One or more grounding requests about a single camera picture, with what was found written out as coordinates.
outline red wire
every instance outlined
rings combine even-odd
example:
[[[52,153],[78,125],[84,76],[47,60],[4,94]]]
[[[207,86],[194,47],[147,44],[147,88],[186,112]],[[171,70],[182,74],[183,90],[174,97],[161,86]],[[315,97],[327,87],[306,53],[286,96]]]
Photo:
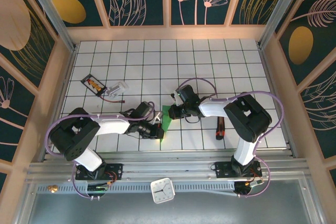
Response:
[[[103,99],[106,102],[111,102],[111,103],[125,103],[124,100],[121,100],[121,101],[110,101],[110,100],[105,99],[104,97],[99,97],[99,98]]]

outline green object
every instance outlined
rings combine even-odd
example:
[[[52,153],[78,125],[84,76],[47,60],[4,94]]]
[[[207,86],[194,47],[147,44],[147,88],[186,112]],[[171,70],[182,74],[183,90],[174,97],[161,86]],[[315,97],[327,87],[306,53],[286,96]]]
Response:
[[[164,132],[167,132],[170,123],[172,122],[172,119],[169,117],[168,110],[170,109],[170,106],[163,105],[162,106],[162,126],[161,128],[164,130]]]

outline clock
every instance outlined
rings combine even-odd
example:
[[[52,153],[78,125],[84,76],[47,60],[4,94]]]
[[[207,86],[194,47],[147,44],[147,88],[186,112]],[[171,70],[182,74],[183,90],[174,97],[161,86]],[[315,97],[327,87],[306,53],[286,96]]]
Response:
[[[175,196],[173,182],[169,178],[153,181],[151,190],[153,200],[157,204],[172,200]]]

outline grid tile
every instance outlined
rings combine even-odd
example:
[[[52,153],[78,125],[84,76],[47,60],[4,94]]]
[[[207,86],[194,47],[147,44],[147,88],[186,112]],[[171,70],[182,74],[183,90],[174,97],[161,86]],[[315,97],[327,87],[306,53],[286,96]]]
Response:
[[[96,97],[80,82],[91,73],[110,87],[124,80],[129,89],[110,103]],[[216,85],[218,97],[232,97],[235,93],[252,90],[269,91],[263,65],[253,40],[140,40],[140,41],[83,41],[73,68],[62,115],[77,107],[87,112],[112,115],[136,109],[141,101],[153,101],[157,111],[163,105],[174,104],[170,94],[187,78],[206,78]],[[213,88],[201,80],[188,82],[200,97],[213,93]],[[272,98],[255,95],[270,113],[272,125],[277,120]],[[215,139],[217,117],[202,118],[189,124],[185,119],[173,120],[164,140],[143,140],[132,136],[108,134],[95,137],[90,147],[97,152],[220,150],[236,148],[239,136],[225,118],[224,141]],[[284,148],[286,142],[281,128],[266,137],[261,148]]]

